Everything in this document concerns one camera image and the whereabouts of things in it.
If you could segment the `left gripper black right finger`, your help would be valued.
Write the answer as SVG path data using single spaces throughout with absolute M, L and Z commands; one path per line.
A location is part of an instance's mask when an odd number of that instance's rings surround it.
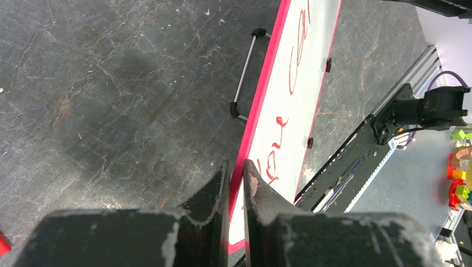
M 310 266 L 309 246 L 292 226 L 294 218 L 313 216 L 287 201 L 272 188 L 253 160 L 243 167 L 246 266 Z

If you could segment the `black whiteboard clip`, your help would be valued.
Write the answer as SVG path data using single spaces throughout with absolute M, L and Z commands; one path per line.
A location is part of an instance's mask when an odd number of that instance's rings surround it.
M 328 58 L 327 61 L 326 61 L 325 72 L 330 73 L 331 68 L 332 68 L 332 58 Z
M 310 137 L 310 138 L 308 139 L 308 141 L 307 141 L 307 148 L 308 148 L 308 149 L 312 149 L 312 147 L 313 147 L 313 142 L 314 142 L 313 137 Z

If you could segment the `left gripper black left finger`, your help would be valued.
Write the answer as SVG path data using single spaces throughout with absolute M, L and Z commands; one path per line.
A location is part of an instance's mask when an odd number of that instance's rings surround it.
M 230 164 L 221 160 L 208 182 L 179 207 L 174 266 L 227 266 Z

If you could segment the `white board with pink rim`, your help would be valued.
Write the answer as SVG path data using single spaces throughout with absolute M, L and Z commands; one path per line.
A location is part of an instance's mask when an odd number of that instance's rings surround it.
M 294 202 L 340 1 L 281 1 L 230 182 L 230 254 L 244 248 L 243 165 Z

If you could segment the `colourful toy blocks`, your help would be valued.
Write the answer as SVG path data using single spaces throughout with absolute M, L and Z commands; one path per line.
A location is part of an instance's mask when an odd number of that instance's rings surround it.
M 448 206 L 471 211 L 471 128 L 456 128 L 450 138 L 455 150 L 449 153 L 446 178 L 451 181 Z

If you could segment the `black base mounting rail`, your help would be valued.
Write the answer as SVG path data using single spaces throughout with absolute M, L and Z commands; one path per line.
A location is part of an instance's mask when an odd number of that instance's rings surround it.
M 312 212 L 327 205 L 327 212 L 345 211 L 389 150 L 373 135 L 375 116 L 368 115 L 297 194 L 296 207 Z

